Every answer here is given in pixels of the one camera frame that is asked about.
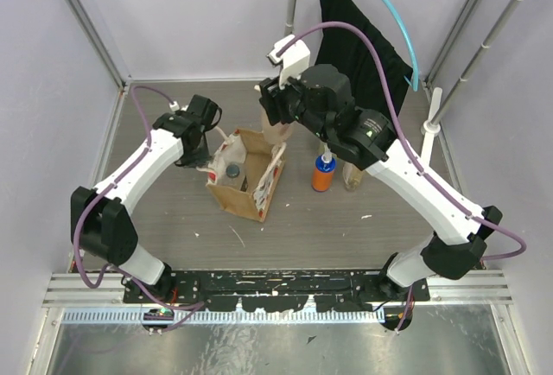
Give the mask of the beige pump dispenser bottle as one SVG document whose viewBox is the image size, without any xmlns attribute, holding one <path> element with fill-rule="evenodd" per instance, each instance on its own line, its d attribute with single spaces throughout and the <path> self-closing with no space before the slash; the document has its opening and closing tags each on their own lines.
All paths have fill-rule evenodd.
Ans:
<svg viewBox="0 0 553 375">
<path fill-rule="evenodd" d="M 278 81 L 271 78 L 263 79 L 255 86 L 260 93 L 261 124 L 264 139 L 270 144 L 287 141 L 294 131 L 294 126 L 286 123 L 277 105 L 277 93 L 280 92 Z"/>
</svg>

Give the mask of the orange bottle blue cap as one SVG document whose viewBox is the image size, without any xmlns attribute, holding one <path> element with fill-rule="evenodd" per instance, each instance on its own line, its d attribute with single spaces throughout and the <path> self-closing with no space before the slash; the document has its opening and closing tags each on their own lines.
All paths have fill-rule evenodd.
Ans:
<svg viewBox="0 0 553 375">
<path fill-rule="evenodd" d="M 312 174 L 311 186 L 314 191 L 323 193 L 328 191 L 332 185 L 336 161 L 329 155 L 320 155 L 315 159 L 315 167 Z"/>
</svg>

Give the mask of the clear amber liquid bottle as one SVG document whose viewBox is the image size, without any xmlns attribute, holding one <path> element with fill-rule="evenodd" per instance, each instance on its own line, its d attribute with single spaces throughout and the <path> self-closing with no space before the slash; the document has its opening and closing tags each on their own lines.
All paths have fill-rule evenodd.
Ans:
<svg viewBox="0 0 553 375">
<path fill-rule="evenodd" d="M 350 162 L 346 162 L 342 169 L 342 177 L 347 191 L 355 191 L 362 182 L 364 171 Z"/>
</svg>

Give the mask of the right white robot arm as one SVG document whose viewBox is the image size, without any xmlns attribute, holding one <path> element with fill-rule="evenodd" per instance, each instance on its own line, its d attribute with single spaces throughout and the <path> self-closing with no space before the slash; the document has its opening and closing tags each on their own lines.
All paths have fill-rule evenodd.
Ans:
<svg viewBox="0 0 553 375">
<path fill-rule="evenodd" d="M 270 125 L 303 125 L 338 158 L 394 190 L 431 225 L 432 236 L 424 244 L 387 260 L 377 283 L 383 297 L 404 299 L 413 283 L 433 275 L 458 280 L 480 262 L 501 211 L 466 202 L 400 141 L 385 115 L 356 105 L 346 75 L 317 65 L 284 86 L 274 78 L 257 89 Z"/>
</svg>

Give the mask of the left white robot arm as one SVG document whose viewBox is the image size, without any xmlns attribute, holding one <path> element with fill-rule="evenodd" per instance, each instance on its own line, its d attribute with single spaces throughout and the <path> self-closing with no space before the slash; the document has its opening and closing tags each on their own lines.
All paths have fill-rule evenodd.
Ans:
<svg viewBox="0 0 553 375">
<path fill-rule="evenodd" d="M 207 162 L 206 134 L 221 116 L 221 108 L 200 95 L 184 107 L 174 105 L 149 126 L 145 141 L 110 176 L 92 188 L 78 187 L 70 200 L 74 252 L 117 267 L 152 302 L 168 300 L 175 289 L 172 269 L 140 245 L 131 215 L 167 168 Z"/>
</svg>

